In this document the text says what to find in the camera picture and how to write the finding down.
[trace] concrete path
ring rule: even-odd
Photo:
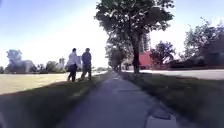
[[[89,94],[58,128],[193,128],[117,74]]]

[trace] shrub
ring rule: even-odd
[[[0,67],[0,74],[3,74],[4,73],[4,68],[1,66]]]

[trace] building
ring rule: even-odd
[[[150,57],[150,51],[139,54],[140,68],[141,69],[152,69],[153,63]]]

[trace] road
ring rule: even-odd
[[[156,73],[169,76],[195,77],[208,80],[224,80],[224,70],[188,70],[188,71],[153,71],[143,70],[143,73]]]

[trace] man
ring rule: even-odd
[[[70,78],[72,78],[72,82],[75,82],[76,79],[76,70],[79,66],[78,57],[76,54],[76,48],[72,49],[72,53],[69,55],[69,60],[67,62],[68,70],[70,72],[68,76],[68,81],[70,81]]]
[[[86,73],[88,72],[89,75],[89,80],[91,80],[91,54],[90,54],[90,49],[86,48],[86,52],[83,53],[82,55],[82,62],[83,62],[83,72],[81,79],[83,80]]]

